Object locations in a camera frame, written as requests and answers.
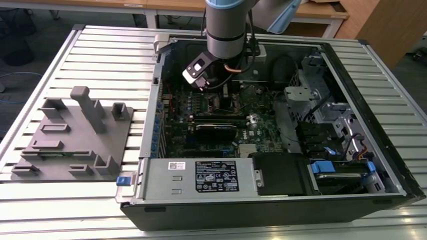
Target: blue cable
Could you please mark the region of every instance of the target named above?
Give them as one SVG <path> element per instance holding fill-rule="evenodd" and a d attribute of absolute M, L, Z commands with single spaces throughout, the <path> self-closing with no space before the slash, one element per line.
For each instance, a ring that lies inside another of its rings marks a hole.
<path fill-rule="evenodd" d="M 7 76 L 15 75 L 15 74 L 32 74 L 32 75 L 38 75 L 39 77 L 43 77 L 43 75 L 40 73 L 31 72 L 31 71 L 20 71 L 20 72 L 12 72 L 12 73 L 4 74 L 0 76 L 0 78 L 4 78 Z"/>
<path fill-rule="evenodd" d="M 27 101 L 4 101 L 4 100 L 0 100 L 0 103 L 4 103 L 4 104 L 23 104 L 26 102 Z"/>
<path fill-rule="evenodd" d="M 11 75 L 19 75 L 19 74 L 31 74 L 31 75 L 38 75 L 39 77 L 43 77 L 43 75 L 40 73 L 36 73 L 36 72 L 30 72 L 30 71 L 19 71 L 19 72 L 12 72 L 12 73 L 8 73 L 8 74 L 4 74 L 0 76 L 0 79 L 7 77 L 7 76 L 11 76 Z M 4 104 L 23 104 L 26 103 L 27 101 L 6 101 L 6 100 L 0 100 L 0 103 L 4 103 Z"/>

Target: power supply label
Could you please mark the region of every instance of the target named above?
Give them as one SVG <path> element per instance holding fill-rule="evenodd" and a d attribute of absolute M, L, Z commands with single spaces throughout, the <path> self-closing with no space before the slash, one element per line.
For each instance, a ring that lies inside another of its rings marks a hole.
<path fill-rule="evenodd" d="M 196 161 L 195 190 L 199 193 L 239 192 L 236 161 Z"/>

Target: aluminum extrusion table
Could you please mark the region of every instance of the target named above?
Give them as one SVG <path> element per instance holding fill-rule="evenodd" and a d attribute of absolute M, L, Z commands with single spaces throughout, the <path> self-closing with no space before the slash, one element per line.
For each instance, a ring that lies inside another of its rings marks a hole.
<path fill-rule="evenodd" d="M 379 211 L 349 223 L 199 231 L 139 231 L 120 211 L 115 182 L 8 183 L 39 122 L 44 98 L 68 98 L 74 86 L 91 88 L 103 106 L 126 102 L 134 107 L 122 174 L 135 171 L 154 76 L 158 33 L 198 35 L 199 31 L 86 26 L 72 30 L 22 113 L 0 144 L 0 239 L 414 239 L 427 236 L 427 200 Z M 333 45 L 358 89 L 427 193 L 427 116 L 369 45 L 339 40 L 259 35 L 287 41 Z M 70 98 L 66 104 L 78 104 Z M 131 187 L 123 189 L 131 196 Z"/>

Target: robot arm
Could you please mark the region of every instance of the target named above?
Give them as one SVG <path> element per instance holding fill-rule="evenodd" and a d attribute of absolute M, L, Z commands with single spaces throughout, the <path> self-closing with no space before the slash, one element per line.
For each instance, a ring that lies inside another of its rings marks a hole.
<path fill-rule="evenodd" d="M 183 72 L 194 87 L 202 91 L 210 89 L 212 76 L 208 76 L 208 68 L 218 62 L 223 63 L 226 71 L 242 72 L 230 68 L 228 64 L 240 65 L 238 58 L 244 52 L 247 41 L 247 19 L 251 28 L 256 26 L 280 34 L 289 27 L 301 2 L 302 0 L 206 0 L 208 51 L 199 55 Z"/>

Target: motherboard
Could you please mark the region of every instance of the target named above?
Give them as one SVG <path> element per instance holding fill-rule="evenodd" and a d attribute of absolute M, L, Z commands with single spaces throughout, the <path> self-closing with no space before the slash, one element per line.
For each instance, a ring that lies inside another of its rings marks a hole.
<path fill-rule="evenodd" d="M 283 151 L 272 107 L 279 92 L 256 84 L 236 84 L 230 92 L 166 86 L 168 158 L 246 158 Z"/>

